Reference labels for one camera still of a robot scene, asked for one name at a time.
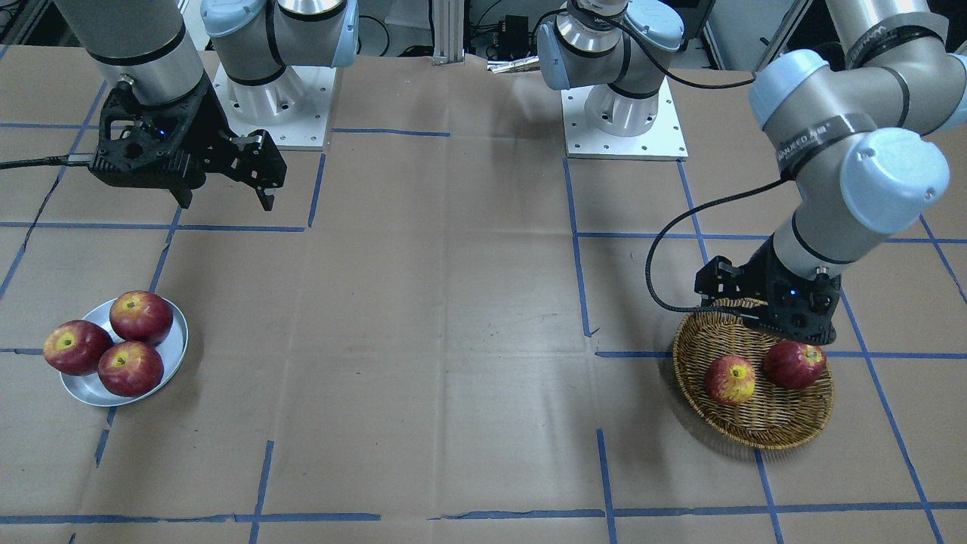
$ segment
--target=white mounting plate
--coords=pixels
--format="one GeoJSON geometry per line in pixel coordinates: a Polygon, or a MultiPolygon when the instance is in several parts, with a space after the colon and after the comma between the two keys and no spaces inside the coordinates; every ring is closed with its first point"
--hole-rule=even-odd
{"type": "Polygon", "coordinates": [[[299,115],[291,121],[276,125],[252,125],[241,119],[228,100],[228,74],[219,66],[215,74],[215,94],[225,110],[228,126],[239,136],[256,129],[265,129],[279,149],[325,151],[329,133],[333,97],[336,94],[336,69],[320,66],[294,66],[292,69],[306,86],[307,102],[299,115]]]}
{"type": "Polygon", "coordinates": [[[675,161],[689,155],[667,79],[659,89],[659,112],[652,128],[641,136],[613,136],[590,123],[584,114],[584,102],[592,88],[561,91],[568,157],[675,161]]]}

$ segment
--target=apple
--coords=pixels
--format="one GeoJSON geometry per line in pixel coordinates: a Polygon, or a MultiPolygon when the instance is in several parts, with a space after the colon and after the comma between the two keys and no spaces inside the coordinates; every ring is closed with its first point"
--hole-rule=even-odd
{"type": "Polygon", "coordinates": [[[101,356],[98,378],[111,393],[121,397],[137,397],[161,383],[164,363],[158,350],[150,344],[126,341],[101,356]]]}
{"type": "Polygon", "coordinates": [[[762,363],[766,379],[785,389],[806,389],[826,369],[826,353],[817,346],[783,340],[769,348],[762,363]]]}
{"type": "Polygon", "coordinates": [[[723,355],[706,371],[705,391],[717,403],[740,405],[755,391],[755,369],[744,357],[723,355]]]}
{"type": "Polygon", "coordinates": [[[151,291],[128,291],[117,298],[107,314],[111,328],[124,340],[156,346],[171,330],[174,316],[168,302],[151,291]]]}
{"type": "Polygon", "coordinates": [[[70,376],[87,376],[98,370],[98,362],[114,341],[107,331],[84,319],[68,321],[47,336],[42,354],[47,363],[70,376]]]}

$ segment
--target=woven basket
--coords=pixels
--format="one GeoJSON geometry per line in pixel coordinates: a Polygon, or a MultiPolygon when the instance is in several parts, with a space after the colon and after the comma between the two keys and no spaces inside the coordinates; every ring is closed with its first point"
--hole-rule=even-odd
{"type": "MultiPolygon", "coordinates": [[[[751,307],[756,301],[720,301],[751,307]]],[[[829,366],[811,386],[801,390],[772,385],[762,373],[762,360],[779,338],[749,330],[738,317],[718,312],[689,314],[672,345],[672,365],[679,389],[709,425],[747,446],[766,450],[793,448],[816,438],[833,413],[833,376],[829,366]],[[705,373],[725,354],[741,355],[755,367],[755,392],[730,407],[709,397],[705,373]]]]}

